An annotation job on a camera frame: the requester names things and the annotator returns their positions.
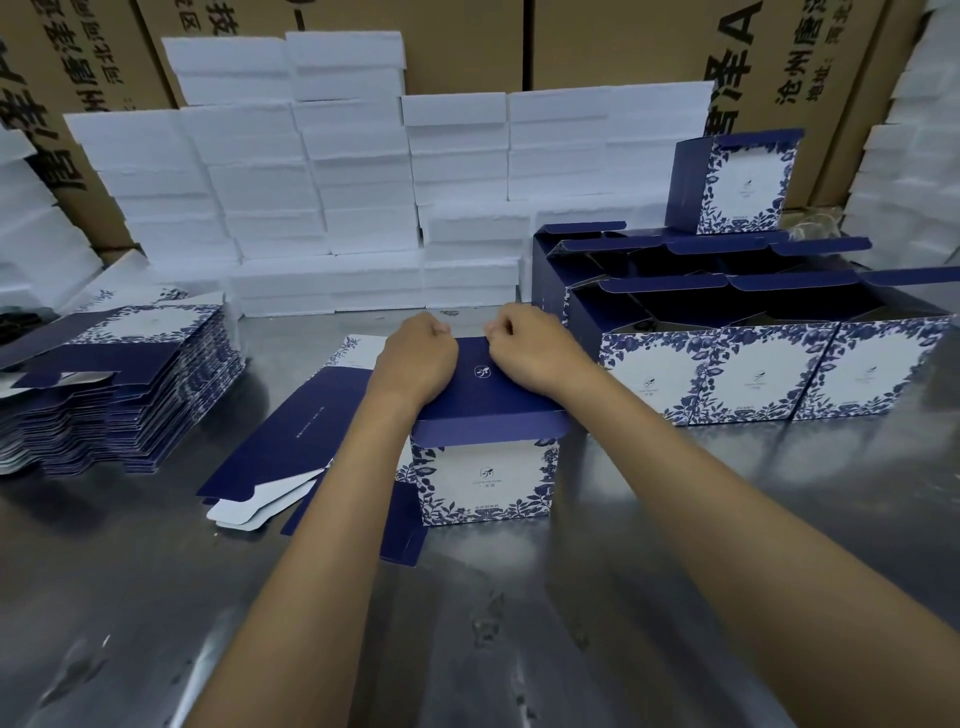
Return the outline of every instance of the corrugated cardboard box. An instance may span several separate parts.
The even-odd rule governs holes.
[[[540,0],[533,87],[714,80],[709,133],[804,128],[787,205],[805,206],[883,5]]]
[[[407,93],[520,91],[523,0],[137,0],[178,103],[160,39],[401,31]]]
[[[860,165],[863,144],[882,124],[890,95],[913,51],[924,15],[924,0],[889,0],[860,68],[843,118],[820,171],[811,205],[842,205]]]
[[[93,247],[132,247],[120,209],[63,115],[171,106],[133,7],[126,0],[0,4],[0,96],[0,121],[40,150],[31,164]]]

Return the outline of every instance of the cardboard box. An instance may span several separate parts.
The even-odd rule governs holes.
[[[698,235],[776,230],[803,133],[779,129],[680,142],[667,226]]]
[[[880,124],[890,107],[890,96],[900,72],[913,51],[914,40],[924,15],[924,0],[888,2],[877,23],[856,83],[830,149],[810,204],[842,205],[850,189],[863,144],[875,124]],[[897,119],[891,114],[891,121]]]
[[[169,109],[172,99],[150,41],[126,0],[0,7],[0,92],[5,126],[39,149],[30,159],[64,212],[96,249],[129,248],[123,216],[62,115],[87,110]]]
[[[885,4],[551,0],[534,13],[533,88],[716,81],[708,133],[805,130],[786,201],[805,206]]]
[[[566,413],[511,382],[485,338],[458,344],[453,379],[423,408],[410,436],[423,522],[549,514]]]
[[[239,0],[177,5],[138,0],[147,29],[182,105],[160,39],[171,36],[277,36],[288,31],[400,31],[409,93],[518,91],[522,80],[523,3],[479,6],[468,0],[397,3],[289,3]]]

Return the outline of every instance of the styrofoam box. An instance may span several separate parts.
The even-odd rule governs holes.
[[[507,94],[498,91],[404,96],[401,102],[403,124],[407,127],[504,124],[507,121]]]
[[[219,215],[181,216],[169,220],[127,220],[127,230],[137,243],[177,243],[187,240],[217,240],[229,237]]]
[[[248,318],[267,316],[312,316],[333,313],[333,298],[327,294],[314,296],[273,296],[241,299],[240,310]]]
[[[507,152],[451,152],[415,155],[414,182],[458,182],[507,177]]]
[[[139,142],[88,142],[84,154],[97,172],[108,170],[193,169],[197,156],[186,137],[182,139],[153,139]]]
[[[324,209],[357,209],[359,207],[391,207],[412,205],[412,182],[371,182],[320,187]]]
[[[510,124],[510,148],[529,149],[544,144],[602,141],[607,138],[607,117],[591,116],[550,121],[515,121]]]
[[[499,260],[455,260],[424,263],[425,288],[516,286],[519,282],[519,257]]]
[[[410,151],[415,155],[478,152],[488,149],[506,150],[510,147],[507,124],[407,127],[407,137],[410,140]]]
[[[292,209],[226,216],[227,230],[237,242],[276,240],[284,237],[320,237],[326,232],[319,209]]]
[[[348,291],[334,293],[332,298],[337,311],[385,311],[424,308],[426,305],[422,288],[403,291]]]
[[[599,170],[603,144],[564,144],[537,149],[510,150],[511,177],[541,177]]]
[[[427,288],[424,290],[427,308],[456,308],[459,306],[503,305],[516,301],[515,285],[471,286],[456,288]]]
[[[326,241],[335,255],[409,253],[420,246],[420,232],[417,228],[408,228],[390,232],[332,233]]]
[[[278,37],[166,37],[170,67],[181,74],[266,74],[287,72],[287,49]]]
[[[541,177],[511,177],[508,197],[516,200],[539,200],[577,195],[599,195],[610,192],[611,184],[603,172],[574,172]]]
[[[316,237],[262,238],[237,240],[244,258],[310,257],[328,255],[330,244],[321,235]]]
[[[456,260],[498,260],[521,255],[523,245],[523,238],[428,243],[423,247],[423,260],[426,263]]]
[[[398,98],[403,92],[399,68],[297,68],[293,78],[297,101]]]
[[[334,255],[248,260],[230,273],[230,285],[241,300],[329,295],[335,263]]]
[[[506,202],[507,178],[459,180],[457,182],[414,182],[417,205],[436,203]]]
[[[305,159],[298,133],[198,136],[194,138],[194,144],[200,153],[200,159],[212,165],[259,164]]]
[[[209,195],[200,169],[111,170],[100,172],[107,192],[116,198],[152,195]]]
[[[308,130],[302,136],[311,159],[394,157],[410,151],[407,132],[402,127],[359,127],[335,132]]]
[[[296,31],[287,33],[294,66],[406,68],[400,31]]]
[[[116,204],[128,220],[162,220],[181,215],[216,215],[220,204],[209,194],[117,197]]]
[[[509,203],[500,206],[434,206],[420,212],[420,225],[426,244],[520,239],[531,233],[530,209]]]
[[[606,115],[607,86],[518,91],[507,94],[507,115],[516,121],[549,121]]]
[[[320,187],[371,182],[412,182],[410,156],[316,159],[314,178]]]
[[[289,75],[215,76],[178,74],[183,98],[190,106],[232,106],[235,104],[262,104],[285,102],[293,98]]]
[[[306,163],[210,167],[210,179],[228,212],[312,209],[320,199]]]
[[[260,136],[295,133],[289,103],[246,104],[224,107],[185,107],[180,110],[184,130],[194,137]]]
[[[295,103],[293,111],[302,132],[331,127],[403,126],[399,98],[304,101]]]
[[[160,143],[178,139],[182,134],[178,113],[174,109],[66,113],[63,120],[73,138],[83,146],[137,144],[145,139]]]

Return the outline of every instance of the box lid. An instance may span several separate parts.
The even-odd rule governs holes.
[[[457,339],[453,379],[427,404],[411,440],[422,448],[562,437],[566,412],[554,401],[514,384],[490,356],[483,336]]]

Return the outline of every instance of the metal table surface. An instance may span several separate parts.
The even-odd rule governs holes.
[[[244,320],[248,372],[158,474],[0,483],[0,726],[181,725],[286,544],[286,514],[218,531],[195,491],[345,333],[403,316]],[[958,371],[952,331],[886,417],[688,432],[960,627]],[[791,725],[583,434],[562,475],[549,519],[433,529],[416,569],[381,564],[351,725]]]

